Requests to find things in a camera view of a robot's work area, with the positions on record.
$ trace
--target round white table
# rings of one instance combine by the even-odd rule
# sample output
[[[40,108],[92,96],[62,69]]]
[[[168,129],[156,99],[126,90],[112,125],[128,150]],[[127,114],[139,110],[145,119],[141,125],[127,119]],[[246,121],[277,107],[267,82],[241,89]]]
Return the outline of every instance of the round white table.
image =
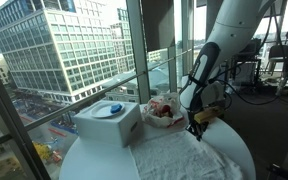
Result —
[[[153,128],[143,124],[145,138],[158,137],[182,130],[187,125],[187,113],[181,109],[185,120],[168,129]],[[241,137],[225,122],[216,118],[207,128],[203,140],[237,163],[246,180],[256,179],[252,156]],[[72,179],[139,179],[128,147],[121,148],[96,141],[77,138],[64,158],[60,180]]]

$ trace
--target blue object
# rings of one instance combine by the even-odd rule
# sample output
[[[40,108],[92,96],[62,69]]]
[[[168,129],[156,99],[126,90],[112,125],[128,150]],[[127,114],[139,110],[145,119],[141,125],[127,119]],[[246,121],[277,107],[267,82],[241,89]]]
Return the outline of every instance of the blue object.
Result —
[[[120,112],[122,109],[122,105],[121,104],[115,104],[111,106],[111,113],[115,114],[117,112]]]

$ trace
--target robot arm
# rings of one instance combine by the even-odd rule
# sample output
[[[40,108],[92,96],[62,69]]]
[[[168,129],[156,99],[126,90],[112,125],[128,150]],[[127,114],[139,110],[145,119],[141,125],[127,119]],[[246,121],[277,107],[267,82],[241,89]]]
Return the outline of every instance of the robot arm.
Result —
[[[217,75],[219,65],[224,60],[240,52],[248,44],[264,13],[274,1],[223,1],[213,30],[180,92],[180,102],[189,114],[199,112],[206,105],[223,97],[223,86],[216,81],[209,83],[209,80]]]

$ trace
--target white cloth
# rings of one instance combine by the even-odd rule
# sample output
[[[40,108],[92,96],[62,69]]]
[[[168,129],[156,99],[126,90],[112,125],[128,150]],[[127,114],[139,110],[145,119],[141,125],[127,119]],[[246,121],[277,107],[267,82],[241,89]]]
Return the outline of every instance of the white cloth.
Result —
[[[243,179],[240,167],[187,131],[130,146],[143,180]]]

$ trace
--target food wrapper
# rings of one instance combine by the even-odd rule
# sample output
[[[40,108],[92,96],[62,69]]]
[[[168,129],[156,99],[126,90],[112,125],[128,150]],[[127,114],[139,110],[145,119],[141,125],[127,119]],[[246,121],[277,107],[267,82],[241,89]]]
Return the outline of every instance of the food wrapper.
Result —
[[[143,121],[154,127],[168,128],[184,119],[177,93],[166,93],[150,99],[142,112]]]

